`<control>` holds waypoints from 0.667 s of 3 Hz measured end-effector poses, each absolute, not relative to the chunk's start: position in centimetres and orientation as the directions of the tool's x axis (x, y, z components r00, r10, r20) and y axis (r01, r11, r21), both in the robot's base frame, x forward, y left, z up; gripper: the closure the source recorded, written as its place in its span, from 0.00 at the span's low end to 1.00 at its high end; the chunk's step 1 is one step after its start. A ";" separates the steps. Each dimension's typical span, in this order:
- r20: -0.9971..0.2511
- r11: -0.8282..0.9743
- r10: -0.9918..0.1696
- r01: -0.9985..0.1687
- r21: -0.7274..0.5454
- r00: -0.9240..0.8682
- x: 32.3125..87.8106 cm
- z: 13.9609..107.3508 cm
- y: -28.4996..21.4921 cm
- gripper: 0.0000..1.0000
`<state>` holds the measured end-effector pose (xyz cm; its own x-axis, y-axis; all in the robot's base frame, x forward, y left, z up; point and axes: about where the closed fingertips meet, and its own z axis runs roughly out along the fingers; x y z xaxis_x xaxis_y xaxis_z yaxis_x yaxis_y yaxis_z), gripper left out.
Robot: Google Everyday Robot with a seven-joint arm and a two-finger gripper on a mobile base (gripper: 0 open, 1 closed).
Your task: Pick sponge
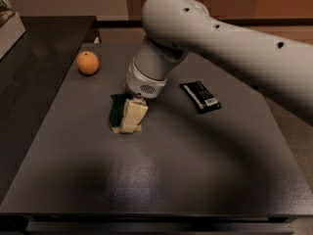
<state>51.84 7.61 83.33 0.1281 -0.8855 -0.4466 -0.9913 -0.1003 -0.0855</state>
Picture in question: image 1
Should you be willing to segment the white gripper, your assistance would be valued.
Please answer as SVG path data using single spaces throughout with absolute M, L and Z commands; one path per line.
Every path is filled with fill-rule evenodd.
M 126 87 L 135 96 L 145 99 L 154 99 L 162 91 L 165 80 L 154 80 L 144 76 L 132 62 L 126 72 Z M 142 98 L 127 99 L 124 104 L 123 117 L 120 125 L 121 133 L 134 133 L 142 129 L 148 105 Z

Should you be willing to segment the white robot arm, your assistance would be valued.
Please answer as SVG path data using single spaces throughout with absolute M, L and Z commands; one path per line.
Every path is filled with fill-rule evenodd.
M 146 0 L 146 36 L 126 72 L 131 94 L 156 98 L 195 53 L 313 124 L 313 46 L 212 18 L 196 0 Z

